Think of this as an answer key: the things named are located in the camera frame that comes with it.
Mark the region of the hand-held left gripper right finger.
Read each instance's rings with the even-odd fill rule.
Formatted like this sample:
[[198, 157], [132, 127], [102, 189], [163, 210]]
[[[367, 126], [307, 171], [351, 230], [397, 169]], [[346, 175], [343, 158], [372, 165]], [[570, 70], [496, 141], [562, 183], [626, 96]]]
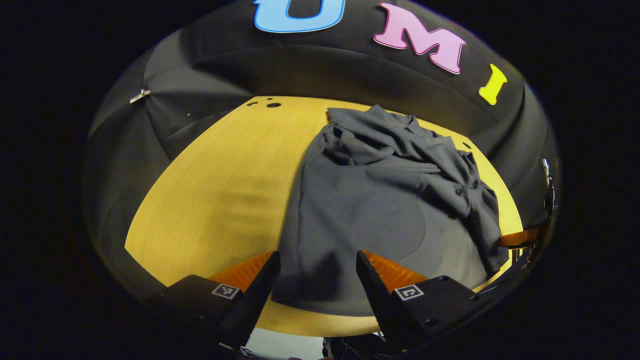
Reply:
[[358, 251], [356, 273], [382, 335], [398, 351], [434, 342], [483, 309], [483, 297], [450, 276], [426, 278], [370, 251]]

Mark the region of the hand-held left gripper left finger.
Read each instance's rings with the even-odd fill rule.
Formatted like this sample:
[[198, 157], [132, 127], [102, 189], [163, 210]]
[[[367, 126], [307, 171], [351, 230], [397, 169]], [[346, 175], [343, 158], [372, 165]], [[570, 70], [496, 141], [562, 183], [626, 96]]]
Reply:
[[164, 322], [238, 350], [249, 341], [280, 272], [279, 251], [267, 251], [211, 276], [187, 275], [145, 305]]

